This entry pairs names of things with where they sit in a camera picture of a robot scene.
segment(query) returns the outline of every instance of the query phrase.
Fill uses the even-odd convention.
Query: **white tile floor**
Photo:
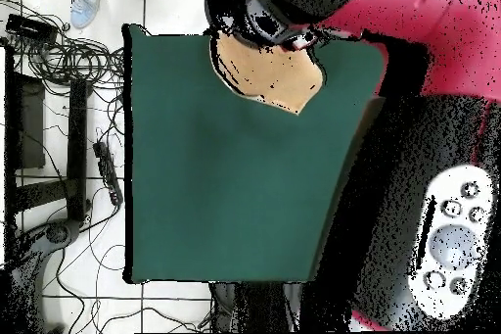
[[[69,7],[71,0],[13,0],[23,2],[27,8],[43,15],[58,16],[63,22],[69,23]],[[0,5],[0,36],[4,35],[5,22],[8,15],[18,11]],[[68,36],[71,38],[94,39],[105,44],[112,52],[123,46],[121,27],[123,24],[144,24],[152,34],[177,33],[201,34],[207,27],[204,13],[204,0],[101,0],[99,13],[88,27],[83,30],[71,28]],[[23,73],[32,74],[27,64],[23,64]],[[113,90],[100,92],[103,98],[111,100]],[[45,135],[44,144],[51,153],[57,168],[62,175],[66,174],[67,139],[61,133],[68,133],[67,115],[68,100],[53,96],[46,92]],[[96,94],[89,98],[88,106],[98,110],[106,110],[107,104]],[[123,126],[123,116],[116,119],[118,126]],[[88,138],[97,139],[96,129],[105,130],[110,126],[106,113],[88,111]],[[123,149],[118,138],[110,140],[111,151],[117,166],[123,165]],[[88,156],[88,197],[92,197],[102,187],[97,168],[97,162],[92,155]],[[123,177],[123,167],[116,171],[118,177]],[[19,185],[30,184],[48,177],[57,178],[49,161],[43,169],[24,170],[19,178]],[[18,216],[18,224],[24,230],[44,222],[47,217],[65,205],[64,201],[55,202],[39,208],[31,209]],[[96,194],[93,208],[93,221],[107,217],[113,211],[108,193],[101,190]],[[64,216],[61,210],[54,217]],[[144,287],[128,285],[121,276],[121,270],[110,270],[101,267],[96,260],[101,260],[109,247],[124,244],[124,209],[103,224],[85,232],[67,248],[65,264],[62,268],[61,280],[75,294],[87,297],[84,299],[83,315],[76,322],[72,333],[81,330],[82,333],[96,334],[97,329],[91,322],[91,309],[99,298],[99,319],[96,320],[104,333],[139,333],[139,332],[169,332],[179,326],[174,321],[162,318],[153,310],[156,309],[167,317],[181,319],[183,322],[200,322],[209,310],[210,294],[205,284],[150,282]],[[92,244],[94,258],[89,246],[89,237],[97,240]],[[110,268],[123,267],[123,247],[111,249],[103,259],[103,264]],[[81,303],[67,294],[56,282],[55,273],[61,261],[62,254],[52,256],[44,275],[44,309],[49,323],[62,322],[66,331],[73,325],[81,312]],[[126,318],[108,320],[137,313]],[[188,331],[184,327],[175,332]]]

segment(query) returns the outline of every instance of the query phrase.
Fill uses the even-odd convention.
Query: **controller button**
[[[469,284],[465,278],[454,278],[450,283],[450,291],[454,295],[465,295]]]
[[[476,183],[470,182],[463,184],[461,187],[461,196],[466,199],[474,199],[479,193],[480,189]]]
[[[479,223],[483,219],[484,211],[482,208],[472,208],[470,210],[470,220],[473,223]]]
[[[442,203],[441,206],[442,213],[449,217],[457,217],[461,214],[463,210],[461,208],[461,204],[459,202],[455,202],[453,200],[446,200]]]
[[[425,274],[425,284],[429,290],[435,290],[445,286],[445,276],[435,270]]]
[[[463,226],[441,227],[434,233],[430,249],[442,266],[462,270],[475,260],[475,234]]]

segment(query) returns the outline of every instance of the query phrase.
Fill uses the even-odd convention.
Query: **power adapter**
[[[10,14],[5,30],[38,43],[55,43],[58,30],[50,24]]]

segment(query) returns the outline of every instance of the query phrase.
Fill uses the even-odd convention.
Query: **white controller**
[[[445,320],[465,307],[481,277],[492,180],[479,167],[453,167],[432,180],[425,199],[408,282],[419,308]]]

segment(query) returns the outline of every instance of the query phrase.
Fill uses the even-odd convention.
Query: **leg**
[[[71,3],[71,24],[85,28],[92,23],[99,10],[100,0],[73,0]]]

